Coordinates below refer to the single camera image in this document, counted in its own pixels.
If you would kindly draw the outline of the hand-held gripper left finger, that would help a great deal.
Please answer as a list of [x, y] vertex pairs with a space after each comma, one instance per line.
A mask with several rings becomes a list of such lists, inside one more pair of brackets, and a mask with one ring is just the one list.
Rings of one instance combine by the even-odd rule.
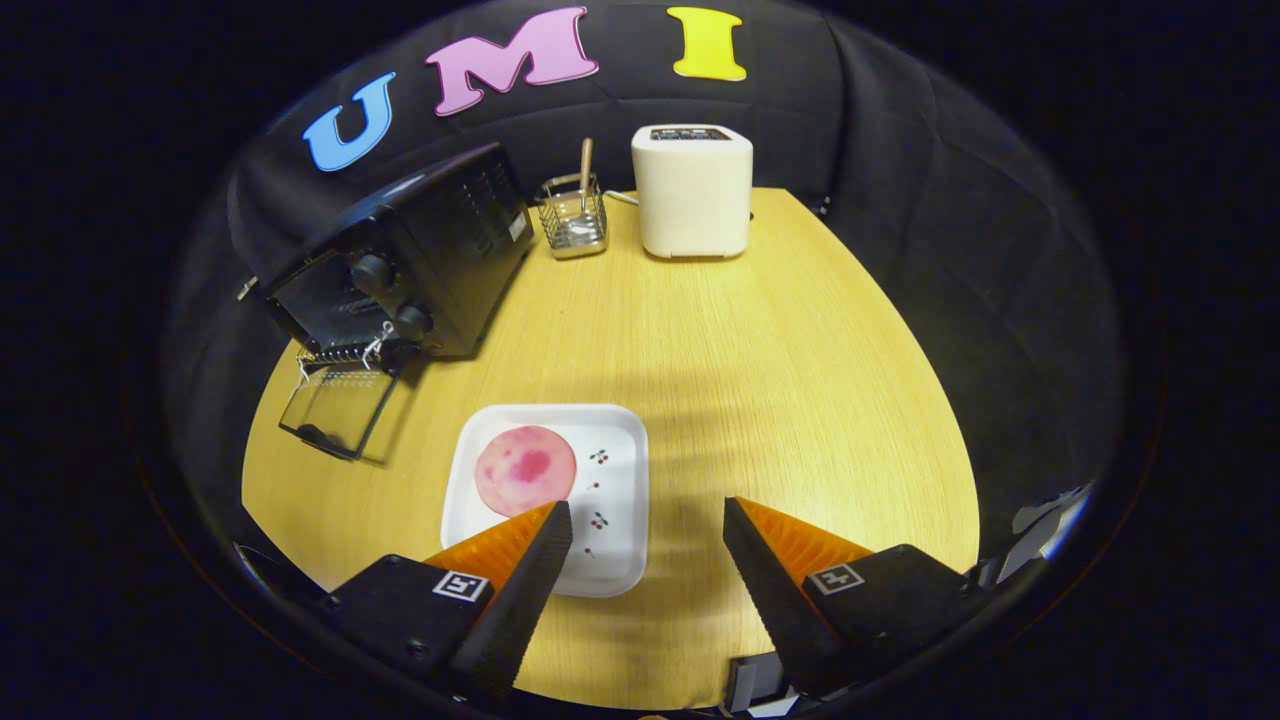
[[553, 501], [426, 560], [388, 553], [325, 597], [325, 624], [439, 691], [509, 693], [573, 539]]

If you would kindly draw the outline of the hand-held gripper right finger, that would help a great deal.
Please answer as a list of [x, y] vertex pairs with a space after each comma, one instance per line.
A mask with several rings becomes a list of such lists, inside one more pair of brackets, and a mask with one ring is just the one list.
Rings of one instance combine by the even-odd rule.
[[763, 503], [724, 500], [723, 542], [801, 693], [911, 661], [973, 618], [986, 588], [913, 544], [870, 551]]

